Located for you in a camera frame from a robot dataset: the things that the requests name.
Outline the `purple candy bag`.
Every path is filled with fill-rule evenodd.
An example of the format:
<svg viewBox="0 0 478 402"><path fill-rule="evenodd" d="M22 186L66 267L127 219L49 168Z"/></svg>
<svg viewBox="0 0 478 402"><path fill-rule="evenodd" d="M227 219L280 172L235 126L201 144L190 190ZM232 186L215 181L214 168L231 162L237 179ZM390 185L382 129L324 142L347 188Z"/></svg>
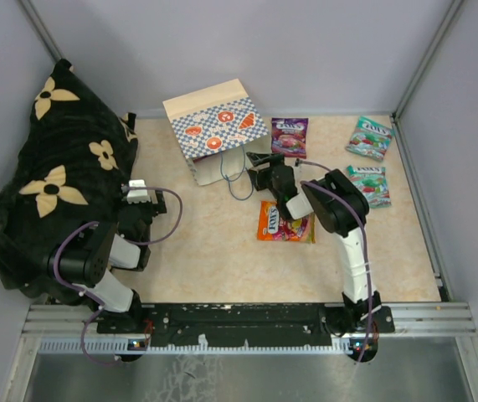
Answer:
<svg viewBox="0 0 478 402"><path fill-rule="evenodd" d="M271 119L271 151L285 157L306 158L308 118Z"/></svg>

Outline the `orange Fox's candy bag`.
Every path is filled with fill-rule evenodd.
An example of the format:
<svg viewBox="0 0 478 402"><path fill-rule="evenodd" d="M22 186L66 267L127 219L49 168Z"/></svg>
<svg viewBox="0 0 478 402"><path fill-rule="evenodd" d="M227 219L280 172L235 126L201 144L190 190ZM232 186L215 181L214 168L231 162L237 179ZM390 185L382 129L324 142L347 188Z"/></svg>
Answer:
<svg viewBox="0 0 478 402"><path fill-rule="evenodd" d="M315 215L287 221L272 201L260 203L257 239L261 241L290 241L315 244Z"/></svg>

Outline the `checkered paper bag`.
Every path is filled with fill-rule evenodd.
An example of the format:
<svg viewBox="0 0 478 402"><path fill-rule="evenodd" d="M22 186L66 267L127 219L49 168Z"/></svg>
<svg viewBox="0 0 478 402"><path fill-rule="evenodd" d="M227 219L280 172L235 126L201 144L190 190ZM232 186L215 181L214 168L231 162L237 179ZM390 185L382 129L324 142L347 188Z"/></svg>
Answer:
<svg viewBox="0 0 478 402"><path fill-rule="evenodd" d="M163 102L197 185L240 175L247 152L268 153L270 130L238 79Z"/></svg>

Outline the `teal mint cherry candy bag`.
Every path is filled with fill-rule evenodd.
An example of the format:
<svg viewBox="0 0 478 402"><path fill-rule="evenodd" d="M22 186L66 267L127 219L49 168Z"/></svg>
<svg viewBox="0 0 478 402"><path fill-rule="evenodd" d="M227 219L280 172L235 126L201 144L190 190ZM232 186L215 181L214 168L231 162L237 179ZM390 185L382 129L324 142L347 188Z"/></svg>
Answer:
<svg viewBox="0 0 478 402"><path fill-rule="evenodd" d="M347 167L348 178L372 209L392 205L384 167Z"/></svg>

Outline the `teal Fox's mint candy bag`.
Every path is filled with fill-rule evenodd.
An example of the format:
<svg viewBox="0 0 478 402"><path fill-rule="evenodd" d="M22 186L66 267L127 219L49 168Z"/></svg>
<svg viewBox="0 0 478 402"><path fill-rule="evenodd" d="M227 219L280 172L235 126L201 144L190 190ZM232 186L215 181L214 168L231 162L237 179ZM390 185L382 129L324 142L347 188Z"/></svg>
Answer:
<svg viewBox="0 0 478 402"><path fill-rule="evenodd" d="M360 116L345 149L374 161L382 162L393 140L392 127L384 126Z"/></svg>

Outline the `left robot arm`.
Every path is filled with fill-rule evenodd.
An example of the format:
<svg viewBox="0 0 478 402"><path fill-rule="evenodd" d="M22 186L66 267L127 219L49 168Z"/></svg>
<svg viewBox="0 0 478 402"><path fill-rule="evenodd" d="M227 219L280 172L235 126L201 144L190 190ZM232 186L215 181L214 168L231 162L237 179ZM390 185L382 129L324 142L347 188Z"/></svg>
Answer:
<svg viewBox="0 0 478 402"><path fill-rule="evenodd" d="M145 270L151 255L152 221L167 212L163 192L157 190L155 195L157 201L152 202L146 191L130 192L120 203L117 223L66 221L42 258L42 271L62 289L75 291L94 311L103 309L98 318L100 333L135 332L144 324L139 294L123 285L111 270Z"/></svg>

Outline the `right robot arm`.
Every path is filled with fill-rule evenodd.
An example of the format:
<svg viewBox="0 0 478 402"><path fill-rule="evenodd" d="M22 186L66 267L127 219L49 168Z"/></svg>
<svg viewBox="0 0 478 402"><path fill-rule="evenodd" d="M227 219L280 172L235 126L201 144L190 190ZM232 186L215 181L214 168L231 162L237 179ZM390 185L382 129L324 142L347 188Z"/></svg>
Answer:
<svg viewBox="0 0 478 402"><path fill-rule="evenodd" d="M296 182L295 171L279 153L247 152L253 188L267 190L275 201L275 217L294 222L313 214L321 227L335 236L343 268L345 322L354 331L373 327L374 313L382 307L373 286L365 224L368 201L339 169L326 168L318 180Z"/></svg>

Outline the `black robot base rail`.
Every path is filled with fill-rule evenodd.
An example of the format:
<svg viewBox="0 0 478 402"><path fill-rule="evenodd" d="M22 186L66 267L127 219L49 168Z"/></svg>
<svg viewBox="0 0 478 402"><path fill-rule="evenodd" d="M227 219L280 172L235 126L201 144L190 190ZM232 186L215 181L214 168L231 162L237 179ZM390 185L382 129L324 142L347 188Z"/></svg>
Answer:
<svg viewBox="0 0 478 402"><path fill-rule="evenodd" d="M212 348L330 346L332 336L364 333L341 303L156 303L136 302L128 312L102 312L99 334L140 333L156 347Z"/></svg>

